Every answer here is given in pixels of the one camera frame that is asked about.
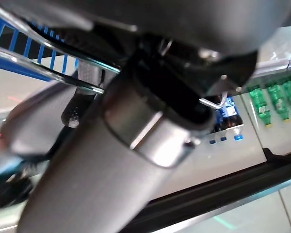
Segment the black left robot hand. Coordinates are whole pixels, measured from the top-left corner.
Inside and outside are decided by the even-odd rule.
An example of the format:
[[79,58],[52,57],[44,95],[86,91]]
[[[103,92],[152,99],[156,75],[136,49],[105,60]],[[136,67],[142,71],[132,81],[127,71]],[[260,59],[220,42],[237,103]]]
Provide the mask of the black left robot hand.
[[105,88],[0,56],[77,86],[80,122],[30,195],[19,233],[117,233],[248,82],[291,0],[0,0],[0,17],[46,47],[116,73]]

